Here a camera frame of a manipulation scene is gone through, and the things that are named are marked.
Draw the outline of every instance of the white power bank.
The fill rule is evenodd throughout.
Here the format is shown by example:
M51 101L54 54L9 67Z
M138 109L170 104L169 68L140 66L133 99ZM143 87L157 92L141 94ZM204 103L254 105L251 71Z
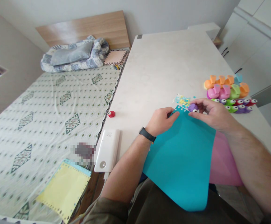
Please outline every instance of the white power bank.
M104 130L100 143L95 172L110 172L116 165L118 143L120 137L119 129Z

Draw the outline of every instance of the bed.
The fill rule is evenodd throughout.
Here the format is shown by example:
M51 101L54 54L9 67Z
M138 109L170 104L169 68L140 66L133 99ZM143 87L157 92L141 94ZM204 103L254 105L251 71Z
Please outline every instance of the bed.
M93 35L104 37L110 49L130 47L123 11L37 30L49 46ZM62 221L35 198L72 146L97 143L123 68L45 72L0 114L0 217L21 223Z

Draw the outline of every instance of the yellow paper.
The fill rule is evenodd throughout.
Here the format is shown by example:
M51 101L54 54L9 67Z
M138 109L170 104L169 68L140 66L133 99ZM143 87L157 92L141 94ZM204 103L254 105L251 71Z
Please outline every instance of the yellow paper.
M57 212L67 224L89 180L88 175L63 162L36 200Z

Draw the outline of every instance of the green paper punch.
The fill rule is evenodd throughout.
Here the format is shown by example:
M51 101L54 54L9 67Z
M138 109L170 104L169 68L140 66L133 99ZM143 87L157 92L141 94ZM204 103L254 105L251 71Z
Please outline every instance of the green paper punch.
M226 106L233 106L236 103L236 100L227 99Z
M238 99L240 96L240 87L238 85L233 84L231 88L231 93L230 93L230 99Z
M231 106L231 109L229 110L230 113L235 113L238 110L237 106Z
M230 112L230 109L231 109L230 106L225 106L225 108Z

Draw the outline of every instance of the watch strap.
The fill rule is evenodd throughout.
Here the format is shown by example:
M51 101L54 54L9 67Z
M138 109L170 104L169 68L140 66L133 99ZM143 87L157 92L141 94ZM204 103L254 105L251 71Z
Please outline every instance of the watch strap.
M150 140L151 142L154 142L156 139L156 137L147 132L144 127L142 127L142 129L139 131L139 134L143 135L144 137L146 137L146 139Z

